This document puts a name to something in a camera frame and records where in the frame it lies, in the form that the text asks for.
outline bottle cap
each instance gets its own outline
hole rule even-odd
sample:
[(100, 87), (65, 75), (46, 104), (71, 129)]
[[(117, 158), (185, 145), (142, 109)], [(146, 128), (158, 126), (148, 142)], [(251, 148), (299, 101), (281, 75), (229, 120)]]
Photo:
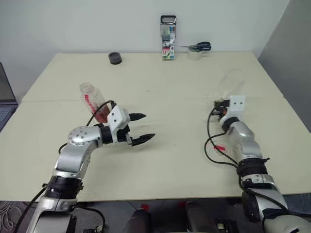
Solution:
[(90, 94), (94, 91), (94, 86), (90, 83), (82, 83), (80, 85), (80, 91), (83, 93), (83, 94)]
[(111, 52), (108, 55), (109, 61), (113, 65), (120, 64), (122, 62), (121, 55), (118, 52)]

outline black cable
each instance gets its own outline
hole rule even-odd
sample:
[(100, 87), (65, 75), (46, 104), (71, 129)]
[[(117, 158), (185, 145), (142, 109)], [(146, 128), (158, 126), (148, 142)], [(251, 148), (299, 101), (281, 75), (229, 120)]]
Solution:
[(67, 143), (63, 144), (60, 146), (60, 148), (58, 149), (58, 153), (60, 154), (60, 152), (62, 152), (62, 148), (64, 148), (67, 145)]
[[(107, 104), (109, 104), (109, 103), (113, 104), (114, 101), (113, 101), (113, 100), (108, 100), (108, 101), (106, 101), (105, 103), (101, 104), (101, 105), (96, 109), (96, 111), (92, 114), (92, 117), (90, 118), (90, 120), (88, 120), (86, 126), (89, 126), (90, 123), (92, 122), (92, 120), (94, 119), (95, 115), (99, 112), (99, 110), (101, 110), (102, 107), (104, 107), (105, 105), (107, 105)], [(58, 149), (58, 153), (59, 153), (59, 154), (60, 154), (60, 152), (62, 151), (62, 148), (64, 148), (64, 146), (66, 146), (66, 145), (67, 145), (67, 143), (61, 145), (61, 147)]]
[(243, 185), (242, 185), (242, 178), (241, 178), (241, 176), (239, 176), (239, 186), (240, 186), (240, 188), (241, 188), (244, 192), (246, 192), (246, 193), (248, 193), (248, 194), (251, 194), (251, 195), (259, 196), (259, 197), (261, 197), (261, 198), (265, 198), (266, 200), (269, 200), (269, 201), (272, 202), (273, 204), (275, 204), (275, 205), (277, 205), (278, 207), (280, 207), (285, 213), (290, 214), (289, 210), (288, 210), (284, 205), (282, 205), (280, 202), (274, 200), (273, 198), (268, 197), (268, 196), (266, 196), (266, 195), (263, 195), (263, 194), (261, 194), (261, 193), (255, 192), (255, 191), (253, 191), (253, 190), (251, 190), (251, 189), (244, 188)]
[(263, 233), (266, 233), (266, 229), (264, 228), (264, 222), (266, 219), (267, 219), (267, 216), (264, 216), (262, 221), (261, 221), (261, 228), (262, 228)]
[(130, 201), (127, 201), (127, 203), (129, 203), (135, 210), (137, 210), (137, 208)]
[(227, 163), (227, 162), (220, 162), (220, 161), (213, 160), (213, 159), (211, 159), (211, 158), (209, 157), (209, 155), (207, 154), (206, 146), (207, 146), (208, 142), (211, 141), (212, 138), (219, 137), (219, 136), (222, 136), (222, 135), (225, 135), (225, 134), (226, 134), (226, 132), (220, 133), (220, 134), (217, 134), (217, 135), (214, 135), (214, 136), (210, 137), (210, 138), (205, 142), (205, 144), (204, 144), (204, 153), (205, 153), (206, 157), (207, 157), (210, 161), (212, 161), (213, 163), (216, 163), (216, 164), (224, 164), (224, 165), (230, 165), (230, 166), (233, 166), (233, 167), (235, 167), (236, 169), (238, 169), (238, 166), (236, 166), (235, 164)]
[(210, 133), (209, 133), (209, 120), (210, 120), (210, 117), (212, 116), (214, 110), (216, 109), (216, 107), (214, 107), (212, 109), (212, 111), (210, 112), (210, 114), (208, 115), (208, 119), (207, 119), (207, 134), (208, 134), (208, 139), (210, 140), (210, 142), (212, 143), (213, 147), (220, 153), (222, 154), (223, 156), (225, 156), (226, 158), (228, 158), (229, 160), (231, 160), (232, 162), (234, 162), (236, 165), (238, 165), (237, 161), (235, 161), (234, 159), (232, 159), (229, 155), (223, 153), (220, 149), (218, 149), (218, 147), (214, 144), (213, 140), (212, 140), (212, 137), (210, 136)]
[(14, 233), (18, 232), (18, 229), (21, 225), (21, 222), (23, 221), (23, 219), (25, 218), (27, 212), (29, 211), (29, 209), (31, 208), (31, 206), (34, 204), (34, 202), (41, 196), (41, 194), (45, 191), (46, 187), (42, 188), (40, 192), (38, 192), (38, 194), (31, 200), (31, 202), (27, 205), (26, 209), (24, 210), (23, 214), (20, 216), (15, 229), (14, 229)]
[(106, 220), (105, 220), (104, 215), (99, 210), (93, 209), (93, 208), (89, 208), (89, 207), (85, 207), (85, 206), (82, 206), (81, 204), (77, 204), (77, 207), (81, 208), (81, 209), (84, 209), (84, 210), (93, 211), (93, 212), (98, 213), (98, 215), (102, 218), (102, 221), (103, 221), (102, 233), (104, 233), (104, 229), (105, 229), (105, 225), (106, 225)]
[(109, 103), (113, 103), (114, 101), (112, 100), (108, 100), (105, 103), (101, 104), (96, 111), (93, 113), (92, 117), (90, 118), (90, 120), (88, 121), (88, 123), (86, 124), (86, 126), (89, 126), (90, 123), (92, 122), (93, 118), (95, 117), (95, 115), (99, 112), (99, 110), (101, 110), (102, 107), (104, 107), (105, 105), (109, 104)]
[(26, 205), (26, 206), (28, 206), (28, 204), (29, 204), (29, 203), (27, 203), (27, 202), (25, 202), (25, 201), (22, 201), (21, 203), (23, 203), (23, 204)]

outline bottle with red liquid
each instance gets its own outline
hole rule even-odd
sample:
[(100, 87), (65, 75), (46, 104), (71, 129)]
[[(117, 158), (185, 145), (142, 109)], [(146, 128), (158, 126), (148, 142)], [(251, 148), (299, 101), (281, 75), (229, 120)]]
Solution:
[[(89, 111), (93, 114), (99, 108), (101, 104), (105, 102), (103, 95), (100, 90), (95, 88), (90, 83), (83, 83), (80, 85), (80, 90), (82, 93), (81, 99), (86, 104)], [(107, 117), (110, 113), (109, 107), (105, 105), (98, 113), (95, 115), (96, 120), (99, 123), (107, 123)]]

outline scissors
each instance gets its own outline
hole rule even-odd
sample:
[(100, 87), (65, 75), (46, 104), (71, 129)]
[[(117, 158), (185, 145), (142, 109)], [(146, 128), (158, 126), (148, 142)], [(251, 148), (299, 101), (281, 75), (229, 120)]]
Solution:
[(191, 48), (197, 52), (210, 51), (212, 46), (208, 41), (197, 43), (196, 45), (180, 46), (180, 48)]

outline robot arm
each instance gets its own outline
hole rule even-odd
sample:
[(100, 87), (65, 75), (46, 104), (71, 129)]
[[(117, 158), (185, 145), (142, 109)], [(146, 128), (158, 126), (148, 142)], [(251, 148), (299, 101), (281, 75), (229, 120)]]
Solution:
[(98, 124), (72, 130), (27, 233), (74, 233), (76, 219), (70, 213), (77, 204), (77, 194), (83, 189), (82, 179), (90, 163), (91, 153), (103, 144), (127, 142), (128, 145), (136, 146), (151, 139), (154, 134), (137, 139), (128, 134), (128, 123), (145, 116), (139, 113), (128, 114), (126, 109), (116, 105), (108, 115), (108, 126)]
[(254, 133), (240, 121), (244, 107), (244, 96), (231, 96), (230, 100), (215, 102), (213, 114), (219, 116), (222, 129), (234, 145), (245, 215), (251, 222), (263, 222), (266, 233), (311, 232), (308, 221), (287, 210), (281, 192), (267, 172), (267, 159), (263, 158)]

